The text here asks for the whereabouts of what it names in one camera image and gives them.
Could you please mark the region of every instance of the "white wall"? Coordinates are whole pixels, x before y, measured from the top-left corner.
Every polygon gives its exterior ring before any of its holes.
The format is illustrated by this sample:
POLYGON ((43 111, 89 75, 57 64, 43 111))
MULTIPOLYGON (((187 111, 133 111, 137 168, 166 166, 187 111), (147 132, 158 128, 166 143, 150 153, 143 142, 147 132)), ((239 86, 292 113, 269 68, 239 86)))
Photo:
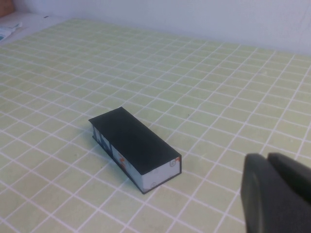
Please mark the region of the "white wall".
POLYGON ((311 0, 15 0, 82 17, 311 55, 311 0))

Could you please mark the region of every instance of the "orange graphic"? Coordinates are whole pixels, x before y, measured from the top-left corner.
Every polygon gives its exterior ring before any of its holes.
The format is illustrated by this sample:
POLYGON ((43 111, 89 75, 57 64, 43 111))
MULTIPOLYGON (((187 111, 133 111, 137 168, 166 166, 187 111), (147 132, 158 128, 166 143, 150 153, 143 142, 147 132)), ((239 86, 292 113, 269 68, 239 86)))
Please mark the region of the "orange graphic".
POLYGON ((121 167, 123 167, 125 169, 125 164, 123 163, 125 161, 125 158, 120 154, 118 153, 119 156, 121 157, 119 160, 120 160, 120 163, 121 163, 121 167))

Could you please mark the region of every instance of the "grid square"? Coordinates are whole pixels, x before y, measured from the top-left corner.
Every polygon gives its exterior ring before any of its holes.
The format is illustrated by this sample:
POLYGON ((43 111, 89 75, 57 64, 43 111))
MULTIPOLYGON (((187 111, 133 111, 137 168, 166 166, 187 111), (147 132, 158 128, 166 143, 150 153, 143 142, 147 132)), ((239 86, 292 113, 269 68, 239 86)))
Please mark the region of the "grid square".
POLYGON ((297 153, 302 141, 280 133, 272 133, 269 145, 297 153))
POLYGON ((68 166, 56 159, 49 158, 38 166, 35 171, 48 180, 54 180, 68 166))
POLYGON ((242 205, 242 200, 241 200, 240 195, 237 195, 237 197, 233 201, 233 204, 232 204, 231 208, 229 209, 229 214, 234 216, 234 217, 237 217, 238 219, 240 219, 242 221, 245 220, 243 205, 242 205))
POLYGON ((210 128, 203 136, 203 139, 216 145, 227 147, 234 138, 234 135, 210 128))
POLYGON ((119 233, 123 226, 111 219, 107 215, 97 212, 90 220, 88 220, 80 229, 82 233, 89 232, 109 232, 119 233))
POLYGON ((183 170, 191 172, 201 178, 204 178, 207 175, 213 165, 213 162, 191 154, 183 159, 183 170))
POLYGON ((237 191, 241 185, 242 173, 217 165, 209 174, 208 180, 237 191))
POLYGON ((47 214, 30 203, 24 204, 15 211, 7 221, 18 231, 31 232, 38 224, 47 218, 47 214))
POLYGON ((198 141, 191 149, 191 153, 203 156, 212 161, 217 161, 224 150, 224 147, 217 146, 213 143, 207 141, 198 141))
POLYGON ((60 222, 56 221, 54 218, 48 218, 44 221, 35 231, 34 233, 71 233, 72 231, 65 227, 60 222))
POLYGON ((185 223, 203 232, 213 232, 220 221, 222 214, 205 207, 195 201, 191 201, 180 219, 185 223))
POLYGON ((11 160, 0 154, 0 169, 7 165, 11 160))
POLYGON ((109 185, 98 181, 97 179, 90 180, 82 189, 77 193, 85 201, 100 207, 114 192, 114 188, 109 185))
POLYGON ((78 229, 90 216, 95 209, 73 197, 61 206, 54 214, 74 229, 78 229))
POLYGON ((7 128, 5 131, 13 137, 19 137, 31 129, 32 129, 31 126, 29 126, 25 123, 22 123, 22 122, 17 122, 16 124, 7 128))
POLYGON ((236 137, 229 149, 239 151, 241 153, 253 153, 254 151, 260 151, 263 147, 263 143, 251 141, 246 138, 236 137))
POLYGON ((17 181, 13 188, 25 197, 31 198, 47 184, 46 180, 30 172, 17 181))
POLYGON ((189 151, 195 144, 196 139, 194 137, 174 132, 167 140, 167 143, 172 147, 176 147, 185 151, 189 151))
POLYGON ((244 224, 226 216, 218 229, 218 233, 240 233, 245 231, 244 224))
POLYGON ((10 228, 8 225, 6 225, 5 223, 1 223, 0 224, 0 232, 5 232, 5 233, 15 233, 16 231, 14 231, 12 228, 10 228))
POLYGON ((90 176, 85 173, 70 167, 63 174, 61 174, 54 182, 71 193, 75 193, 88 180, 90 176))
POLYGON ((66 145, 66 142, 57 137, 50 136, 37 145, 37 148, 48 154, 56 153, 60 148, 66 145))
POLYGON ((27 144, 15 140, 11 142, 9 145, 1 149, 1 152, 3 152, 5 155, 9 156, 11 159, 16 159, 21 154, 29 150, 31 147, 27 144))
POLYGON ((49 184, 46 188, 35 195, 32 200, 46 211, 52 213, 69 199, 69 197, 70 194, 64 190, 53 184, 49 184))
POLYGON ((33 129, 23 136, 20 137, 20 139, 32 146, 38 144, 40 141, 42 141, 44 138, 48 136, 47 133, 38 130, 38 129, 33 129))
POLYGON ((130 226, 139 232, 165 232, 172 223, 172 219, 160 212, 144 206, 135 216, 130 226))
POLYGON ((7 218, 14 210, 16 210, 26 200, 19 194, 6 189, 0 194, 0 217, 7 218))
POLYGON ((95 175, 99 172, 104 166, 108 164, 108 160, 106 160, 102 156, 95 155, 93 153, 88 153, 82 159, 80 159, 74 165, 83 171, 87 172, 90 175, 95 175))
POLYGON ((72 164, 85 154, 86 150, 80 148, 79 146, 75 144, 67 144, 55 154, 55 157, 72 164))
POLYGON ((207 181, 200 186, 195 194, 196 199, 221 211, 226 211, 234 196, 234 192, 207 181))
POLYGON ((28 172, 27 169, 15 162, 10 162, 0 170, 0 180, 11 185, 28 172))
POLYGON ((160 119, 156 123, 165 128, 175 130, 182 124, 182 122, 184 122, 182 119, 165 114, 160 117, 160 119))
POLYGON ((128 179, 125 173, 115 163, 109 163, 96 177, 115 187, 120 187, 128 179))
POLYGON ((127 223, 141 205, 139 201, 118 191, 103 205, 102 210, 127 223))
POLYGON ((196 233, 197 231, 181 224, 180 222, 175 222, 169 233, 196 233))
POLYGON ((182 173, 176 176, 174 179, 169 180, 166 185, 174 190, 184 193, 185 195, 191 196, 195 189, 199 186, 202 179, 190 173, 182 173))
POLYGON ((271 134, 270 130, 265 130, 251 125, 245 125, 239 133, 241 137, 255 140, 261 143, 265 143, 268 140, 270 134, 271 134))
POLYGON ((231 119, 225 119, 222 117, 218 118, 217 121, 213 124, 213 128, 228 133, 237 133, 242 128, 242 126, 243 126, 242 123, 233 121, 231 119))
POLYGON ((165 187, 160 187, 148 203, 172 216, 177 216, 186 204, 187 200, 187 197, 175 191, 165 187))

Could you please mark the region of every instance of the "black object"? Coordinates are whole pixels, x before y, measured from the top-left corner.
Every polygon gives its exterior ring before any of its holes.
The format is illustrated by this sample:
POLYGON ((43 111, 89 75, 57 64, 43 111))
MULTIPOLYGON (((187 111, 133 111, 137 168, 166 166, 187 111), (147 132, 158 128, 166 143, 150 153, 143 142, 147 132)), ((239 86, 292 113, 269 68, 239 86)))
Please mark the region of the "black object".
POLYGON ((299 162, 248 154, 241 198, 248 233, 311 233, 311 169, 299 162))
POLYGON ((89 121, 94 139, 143 194, 181 173, 181 155, 124 108, 89 121))

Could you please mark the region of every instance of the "box side panel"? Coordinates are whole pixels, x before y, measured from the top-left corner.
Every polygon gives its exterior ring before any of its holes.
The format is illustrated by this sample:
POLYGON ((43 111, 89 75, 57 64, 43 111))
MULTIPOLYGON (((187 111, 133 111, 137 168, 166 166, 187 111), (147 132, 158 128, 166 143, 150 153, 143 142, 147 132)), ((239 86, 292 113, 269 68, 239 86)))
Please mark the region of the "box side panel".
POLYGON ((171 177, 181 173, 181 157, 177 157, 163 164, 162 166, 148 172, 142 176, 143 191, 156 187, 157 185, 169 180, 171 177))
POLYGON ((142 176, 140 173, 119 153, 110 142, 93 126, 93 134, 95 140, 103 147, 106 152, 109 152, 116 163, 124 169, 128 175, 134 180, 136 185, 142 190, 142 176))
POLYGON ((128 174, 133 178, 136 184, 142 189, 142 175, 131 165, 131 163, 124 158, 112 145, 112 154, 116 161, 123 167, 128 174))

